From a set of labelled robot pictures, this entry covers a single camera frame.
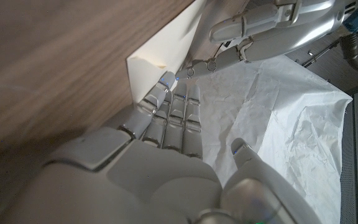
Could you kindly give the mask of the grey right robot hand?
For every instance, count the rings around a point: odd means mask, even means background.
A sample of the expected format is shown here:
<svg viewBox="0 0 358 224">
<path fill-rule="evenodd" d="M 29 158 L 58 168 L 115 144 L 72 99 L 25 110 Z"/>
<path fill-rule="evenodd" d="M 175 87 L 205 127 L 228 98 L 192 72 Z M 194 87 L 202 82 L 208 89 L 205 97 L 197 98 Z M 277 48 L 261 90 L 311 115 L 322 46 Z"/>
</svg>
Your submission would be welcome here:
<svg viewBox="0 0 358 224">
<path fill-rule="evenodd" d="M 305 199 L 241 138 L 222 185 L 203 162 L 200 90 L 164 73 L 111 125 L 60 146 L 1 223 L 318 223 Z"/>
</svg>

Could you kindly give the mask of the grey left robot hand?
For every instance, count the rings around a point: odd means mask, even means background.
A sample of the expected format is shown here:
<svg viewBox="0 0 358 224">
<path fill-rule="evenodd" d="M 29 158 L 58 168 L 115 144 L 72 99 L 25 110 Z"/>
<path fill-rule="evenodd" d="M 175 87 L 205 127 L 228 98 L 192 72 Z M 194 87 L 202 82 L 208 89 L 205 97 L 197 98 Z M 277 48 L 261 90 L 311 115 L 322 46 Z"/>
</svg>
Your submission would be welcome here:
<svg viewBox="0 0 358 224">
<path fill-rule="evenodd" d="M 225 19 L 209 31 L 212 43 L 234 46 L 207 60 L 194 60 L 176 79 L 211 75 L 237 62 L 287 54 L 335 31 L 346 18 L 346 0 L 274 1 Z"/>
</svg>

